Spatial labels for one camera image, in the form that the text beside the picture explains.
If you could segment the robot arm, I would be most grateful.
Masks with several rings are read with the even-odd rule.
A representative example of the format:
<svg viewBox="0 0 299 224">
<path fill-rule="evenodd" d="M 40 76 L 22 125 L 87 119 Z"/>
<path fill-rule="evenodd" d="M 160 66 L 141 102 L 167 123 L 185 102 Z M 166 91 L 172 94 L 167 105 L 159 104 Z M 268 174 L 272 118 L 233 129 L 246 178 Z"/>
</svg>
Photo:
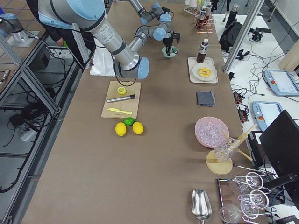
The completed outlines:
<svg viewBox="0 0 299 224">
<path fill-rule="evenodd" d="M 153 38 L 163 41 L 169 53 L 175 33 L 167 8 L 155 3 L 150 11 L 146 11 L 137 0 L 130 1 L 130 4 L 138 13 L 142 26 L 137 29 L 129 45 L 106 19 L 102 0 L 41 0 L 38 2 L 38 15 L 43 24 L 56 28 L 71 29 L 76 23 L 83 31 L 90 32 L 115 57 L 117 76 L 145 79 L 150 63 L 147 58 L 139 56 L 138 50 Z"/>
<path fill-rule="evenodd" d="M 152 5 L 150 11 L 147 11 L 138 0 L 129 0 L 129 2 L 137 12 L 142 25 L 147 25 L 153 19 L 157 19 L 162 22 L 171 21 L 171 15 L 169 14 L 170 10 L 162 7 L 158 2 Z"/>
</svg>

